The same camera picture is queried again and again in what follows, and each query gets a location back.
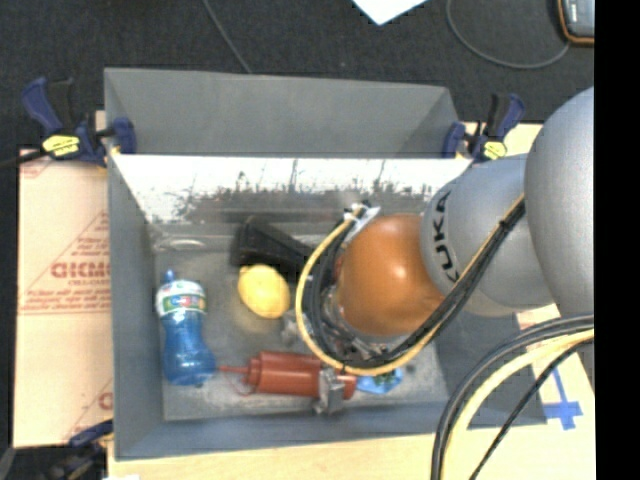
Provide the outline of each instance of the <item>black object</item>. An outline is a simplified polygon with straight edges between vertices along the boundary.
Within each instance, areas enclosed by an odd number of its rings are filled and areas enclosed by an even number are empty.
[[[596,35],[596,0],[558,0],[560,24],[567,38],[593,44]]]
[[[263,263],[275,268],[289,282],[296,282],[313,248],[252,215],[231,243],[230,262],[244,266]]]

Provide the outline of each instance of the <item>gray plastic box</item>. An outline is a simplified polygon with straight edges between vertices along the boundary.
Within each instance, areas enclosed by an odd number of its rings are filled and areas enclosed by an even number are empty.
[[[176,194],[194,196],[193,183],[178,176],[178,169],[161,170],[161,178],[175,179],[175,187],[158,199],[160,181],[155,186],[149,177],[136,178],[131,173],[137,166],[152,172],[143,164],[159,158],[154,155],[180,160],[182,175],[190,161],[196,162],[190,155],[213,157],[214,168],[223,161],[220,156],[235,162],[242,161],[239,157],[247,162],[248,157],[389,159],[423,161],[427,179],[428,166],[438,162],[444,135],[457,117],[442,87],[172,70],[107,69],[105,98],[107,122],[128,116],[139,152],[109,162],[116,458],[433,432],[449,394],[480,354],[514,332],[510,318],[462,314],[423,350],[397,391],[387,397],[359,394],[331,416],[316,415],[306,399],[260,395],[241,401],[220,376],[200,391],[169,386],[161,371],[162,332],[153,311],[167,267],[205,285],[210,306],[205,334],[219,363],[240,365],[259,350],[286,347],[278,321],[243,312],[235,293],[237,272],[228,261],[233,233],[255,205],[233,212],[218,207],[226,215],[221,219],[197,221],[184,211],[159,217],[145,207],[145,198],[155,197],[157,208],[163,201],[175,204]],[[303,203],[292,219],[287,199],[271,205],[269,215],[286,231],[313,242],[360,195],[341,188],[324,197],[322,218],[317,212],[305,218],[309,206]],[[419,212],[423,204],[424,198],[407,198],[402,190],[381,200],[387,212]],[[204,246],[185,250],[194,242]],[[520,376],[510,383],[474,424],[504,419],[514,393],[529,380]],[[539,407],[533,407],[520,421],[540,417]]]

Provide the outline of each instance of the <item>wire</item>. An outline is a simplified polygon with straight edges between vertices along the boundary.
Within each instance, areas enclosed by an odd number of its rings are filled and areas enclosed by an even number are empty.
[[[227,43],[227,46],[233,52],[233,55],[235,56],[236,60],[242,65],[242,68],[248,74],[253,74],[251,67],[249,67],[249,64],[247,64],[247,62],[244,60],[242,55],[240,55],[240,52],[238,51],[236,46],[233,44],[233,41],[231,40],[231,38],[228,36],[227,32],[222,26],[222,23],[220,23],[220,20],[218,19],[217,14],[213,10],[213,7],[211,7],[211,5],[209,4],[209,1],[208,0],[201,0],[201,1],[205,9],[207,10],[207,14],[209,15],[209,18],[211,19],[211,21],[213,21],[213,24],[218,29],[218,32],[222,36],[222,39],[224,39],[224,42]]]
[[[334,242],[339,240],[341,236],[346,235],[353,222],[352,220],[349,221],[345,219],[341,224],[334,228],[334,230],[314,250],[300,273],[295,297],[295,316],[302,340],[322,361],[347,373],[375,376],[383,373],[389,373],[394,369],[399,368],[413,359],[424,348],[424,346],[437,335],[437,333],[444,327],[445,323],[449,322],[450,319],[462,309],[471,295],[471,292],[480,281],[480,277],[486,270],[489,262],[497,252],[498,247],[506,238],[510,230],[524,215],[524,212],[524,194],[521,194],[514,201],[504,218],[498,222],[485,242],[480,246],[471,261],[465,267],[451,292],[449,292],[444,301],[440,306],[438,306],[438,308],[436,308],[434,313],[423,323],[423,325],[421,325],[418,330],[408,336],[393,350],[359,362],[351,360],[347,361],[345,359],[339,360],[336,357],[333,357],[332,353],[329,352],[328,347],[318,345],[311,338],[304,319],[304,302],[306,300],[305,289],[309,284],[311,285],[311,290],[317,290],[317,283],[320,283],[321,281],[318,277],[322,277],[314,270],[314,266],[318,262],[319,258],[325,254],[325,251],[330,249],[332,246],[335,246],[335,250],[339,247],[340,242],[337,242],[337,244],[334,244]],[[317,313],[321,311],[321,308],[317,301],[312,299],[311,302],[313,304],[310,305],[311,307],[308,312],[310,313],[309,323],[314,333],[317,334],[318,332],[322,332],[317,328],[318,324],[316,317]]]
[[[540,68],[544,68],[544,67],[550,66],[551,64],[559,61],[569,51],[570,43],[567,42],[567,43],[565,43],[563,48],[556,55],[551,57],[550,59],[547,59],[547,60],[542,61],[542,62],[531,63],[531,64],[520,64],[520,63],[516,63],[516,62],[509,62],[509,61],[505,61],[505,60],[502,60],[502,59],[498,59],[497,57],[493,57],[493,56],[491,56],[489,54],[486,54],[486,53],[480,51],[478,48],[473,46],[460,33],[460,31],[458,30],[458,28],[456,27],[456,25],[455,25],[455,23],[453,21],[453,16],[451,15],[451,3],[452,2],[453,2],[453,0],[447,0],[446,7],[445,7],[445,15],[446,15],[447,23],[451,27],[451,30],[453,31],[453,33],[456,35],[458,40],[464,46],[466,46],[469,50],[471,50],[473,53],[475,53],[479,57],[482,57],[483,59],[485,59],[485,60],[487,60],[489,62],[492,62],[493,64],[497,64],[499,66],[504,66],[504,67],[508,67],[508,68],[512,68],[512,69],[540,69]]]
[[[551,363],[549,363],[549,365],[544,369],[544,371],[538,376],[538,378],[533,383],[531,388],[529,388],[529,390],[525,393],[525,395],[520,399],[520,401],[518,402],[518,405],[516,405],[516,407],[511,412],[511,414],[509,414],[509,417],[506,419],[506,421],[500,428],[500,431],[498,432],[496,437],[493,439],[493,442],[489,446],[485,455],[482,457],[482,460],[480,461],[480,463],[476,466],[476,469],[471,474],[471,477],[469,477],[469,480],[476,480],[476,478],[480,474],[480,471],[482,470],[484,465],[491,458],[491,455],[493,454],[493,452],[498,448],[498,445],[502,442],[502,439],[511,428],[511,425],[513,425],[513,422],[516,420],[516,418],[522,412],[522,410],[526,407],[526,405],[531,401],[533,396],[540,390],[544,382],[549,378],[549,376],[553,373],[553,371],[561,363],[563,363],[568,357],[573,355],[579,348],[585,345],[588,345],[589,343],[592,343],[592,342],[593,340],[590,339],[590,340],[584,340],[579,343],[576,343],[572,347],[569,347],[568,349],[566,349],[562,354],[560,354],[553,361],[551,361]]]
[[[14,158],[9,158],[8,160],[3,160],[0,162],[0,169],[7,169],[10,167],[17,167],[26,162],[30,162],[31,160],[37,160],[38,158],[42,158],[46,156],[47,152],[43,150],[31,151],[30,153],[26,153],[24,155],[19,155]]]
[[[457,417],[457,420],[450,431],[450,439],[448,446],[445,448],[443,455],[443,477],[446,478],[444,472],[446,466],[451,463],[451,449],[455,449],[455,445],[460,441],[462,432],[469,427],[471,419],[478,411],[479,407],[486,400],[486,398],[495,389],[500,386],[506,379],[511,377],[516,372],[522,370],[526,366],[530,366],[535,361],[548,357],[550,354],[563,353],[576,344],[582,343],[585,340],[593,338],[593,330],[584,331],[577,336],[564,336],[557,338],[551,343],[535,348],[517,358],[513,359],[506,365],[502,366],[499,370],[494,372],[469,398],[464,408]]]
[[[458,385],[458,388],[450,397],[447,406],[442,413],[433,446],[431,479],[440,480],[442,478],[441,475],[443,473],[444,456],[454,429],[463,424],[468,425],[468,421],[470,421],[470,417],[468,416],[469,412],[466,412],[461,408],[463,408],[465,404],[468,404],[471,401],[477,402],[479,399],[482,393],[476,391],[475,394],[472,394],[472,392],[473,385],[481,376],[489,371],[496,363],[504,364],[508,356],[513,355],[515,352],[522,350],[525,347],[539,344],[543,341],[548,341],[554,338],[560,338],[562,343],[573,345],[577,339],[576,336],[578,336],[578,333],[584,333],[585,336],[589,334],[593,336],[593,328],[594,317],[592,314],[581,315],[574,318],[556,318],[552,321],[531,327],[521,335],[517,335],[510,341],[503,343],[487,354]],[[550,344],[550,346],[557,345],[557,341]],[[527,352],[523,355],[525,358],[519,357],[516,358],[516,360],[519,362],[526,362],[526,359],[531,360],[534,357],[534,353],[542,354],[542,352],[536,352],[536,350],[539,351],[540,349],[534,349],[531,352]],[[505,367],[511,364],[510,368],[513,368],[513,361],[511,363],[507,363]],[[501,368],[499,371],[502,373],[491,378],[491,382],[495,383],[501,378],[501,376],[504,376],[505,372],[508,370]]]

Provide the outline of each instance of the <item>blue clamp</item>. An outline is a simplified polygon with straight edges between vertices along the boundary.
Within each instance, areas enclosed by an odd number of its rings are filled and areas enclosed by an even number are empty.
[[[466,133],[463,123],[456,121],[449,128],[442,147],[442,158],[454,158],[456,153],[471,158],[472,163],[496,160],[506,155],[504,139],[522,120],[525,107],[516,94],[493,94],[487,124],[478,123],[473,135]]]
[[[22,104],[31,118],[44,128],[42,149],[54,160],[79,160],[106,167],[107,151],[102,138],[115,136],[121,153],[136,152],[136,135],[126,117],[114,119],[105,130],[96,131],[89,119],[75,123],[69,110],[68,91],[72,80],[48,86],[37,78],[22,91]]]

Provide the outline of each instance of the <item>kuka logo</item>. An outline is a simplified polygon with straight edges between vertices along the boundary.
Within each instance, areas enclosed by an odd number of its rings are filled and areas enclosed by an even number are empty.
[[[443,257],[443,263],[440,264],[442,270],[444,271],[444,275],[447,276],[447,279],[452,283],[455,283],[460,274],[458,270],[453,265],[453,260],[451,259],[451,254],[449,253],[449,247],[447,246],[447,237],[444,232],[444,222],[445,222],[445,206],[448,197],[451,195],[451,191],[444,194],[436,204],[436,212],[439,215],[438,217],[434,217],[433,219],[433,230],[435,234],[433,235],[433,241],[436,247],[436,253],[439,256]]]

